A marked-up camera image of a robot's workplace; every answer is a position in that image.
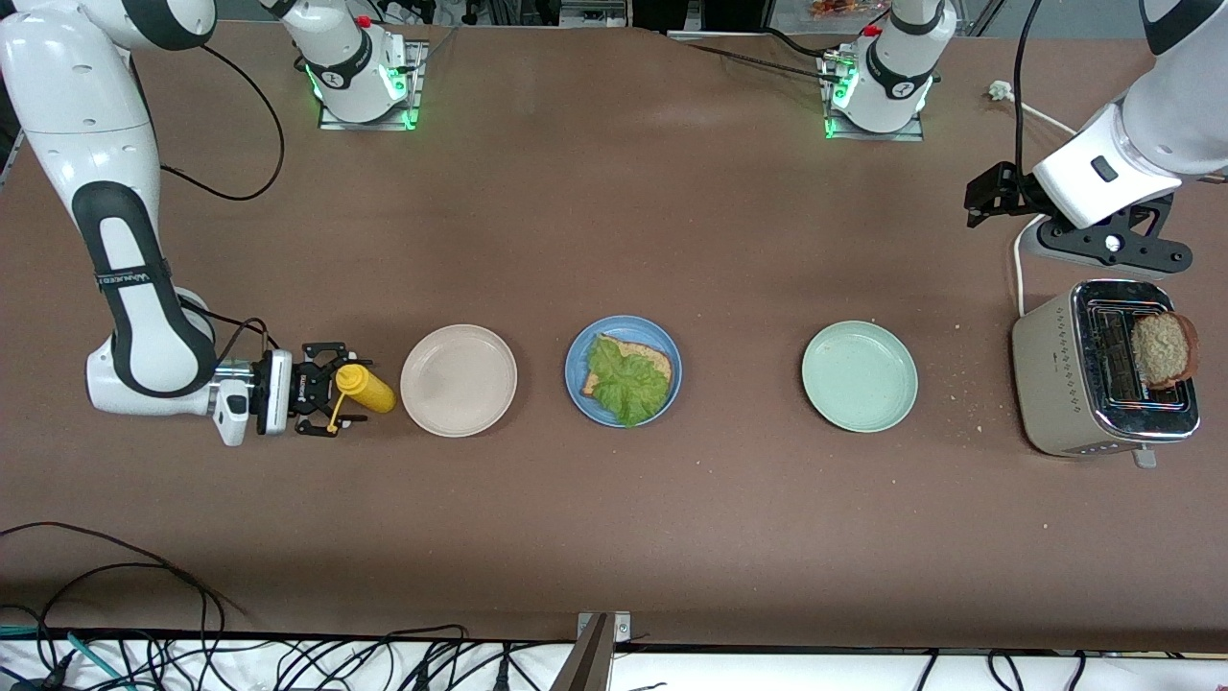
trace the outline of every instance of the toaster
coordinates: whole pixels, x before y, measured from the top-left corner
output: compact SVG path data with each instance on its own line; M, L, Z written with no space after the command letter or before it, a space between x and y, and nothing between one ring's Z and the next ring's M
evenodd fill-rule
M1154 447L1199 428L1194 382L1147 389L1135 366L1135 319L1172 311L1168 295L1137 280L1087 280L1014 323L1011 344L1028 439L1055 457L1131 452L1154 468Z

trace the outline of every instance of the plate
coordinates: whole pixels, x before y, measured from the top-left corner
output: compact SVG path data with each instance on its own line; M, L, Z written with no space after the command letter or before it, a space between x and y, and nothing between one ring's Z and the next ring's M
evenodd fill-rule
M631 314L619 314L597 319L588 324L585 330L581 330L580 335L571 341L571 350L567 351L567 362L564 366L564 380L566 382L567 394L571 395L572 403L575 403L576 407L593 422L598 422L607 427L623 427L616 420L614 420L614 414L603 409L596 399L585 396L580 393L585 388L585 380L588 379L588 351L593 347L593 340L596 340L602 333L618 338L619 340L626 340L628 342L642 342L647 345L647 347L659 351L669 358L669 365L673 367L674 373L673 379L669 382L669 394L666 396L666 405L657 411L657 415L641 422L640 425L648 425L650 422L659 419L667 410L669 410L669 405L674 403L674 399L678 396L678 390L682 388L683 358L678 352L678 345L674 342L674 339L666 333L666 329L643 317Z
M917 368L890 330L846 320L810 339L802 358L802 385L814 409L834 425L882 432L912 410Z
M503 417L516 396L516 358L494 330L458 323L419 340L400 371L400 400L440 437L469 437Z

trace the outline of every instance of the black bracket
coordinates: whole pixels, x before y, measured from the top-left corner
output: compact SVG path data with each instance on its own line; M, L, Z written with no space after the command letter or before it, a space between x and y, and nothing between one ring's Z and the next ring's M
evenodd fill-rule
M1036 230L1036 242L1051 252L1094 259L1103 265L1125 265L1163 274L1181 272L1194 263L1190 247L1159 237L1173 207L1173 195L1121 209L1082 230L1065 216L1055 216ZM1136 227L1146 225L1142 232Z
M1074 227L1050 201L1035 176L1019 177L1014 163L1002 161L968 183L964 209L968 227L990 216L1043 214L1036 241L1050 252L1092 259L1105 266L1132 266L1160 274L1180 272L1194 261L1189 245L1159 237L1173 207L1173 195L1140 201L1100 222ZM1146 227L1140 232L1136 227Z
M976 227L985 218L1003 214L1060 215L1035 176L1027 174L1020 179L1019 171L1008 161L1002 161L968 183L964 189L964 209L968 210L968 227Z
M325 353L333 357L323 365L317 365L316 358ZM302 417L295 425L295 432L308 437L336 437L336 432L329 432L328 427L312 425L308 416L323 414L328 419L333 417L333 377L343 366L359 365L370 366L372 361L363 361L351 357L345 342L303 342L303 362L293 366L290 376L290 417ZM336 416L338 422L366 422L367 416Z

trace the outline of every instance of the blue plate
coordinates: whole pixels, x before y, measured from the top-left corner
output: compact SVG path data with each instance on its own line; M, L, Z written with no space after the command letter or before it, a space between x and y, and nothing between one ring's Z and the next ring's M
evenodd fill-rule
M666 396L666 405L657 411L657 415L640 425L648 425L659 419L678 398L678 390L683 384L683 358L678 353L678 345L673 338L669 338L666 329L643 317L619 314L597 319L571 341L571 350L567 351L567 362L564 366L564 379L567 383L567 394L571 395L571 401L593 422L607 427L623 427L614 420L614 414L603 409L596 399L580 393L585 388L585 380L588 379L588 351L593 347L593 340L602 333L628 342L642 342L669 358L669 365L674 368L674 377L669 382L669 395Z

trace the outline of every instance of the yellow bottle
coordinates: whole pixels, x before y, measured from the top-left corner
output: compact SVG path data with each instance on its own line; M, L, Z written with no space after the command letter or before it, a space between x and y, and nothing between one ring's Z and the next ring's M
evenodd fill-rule
M392 389L362 366L341 366L333 382L343 395L377 414L387 414L397 406L397 395Z

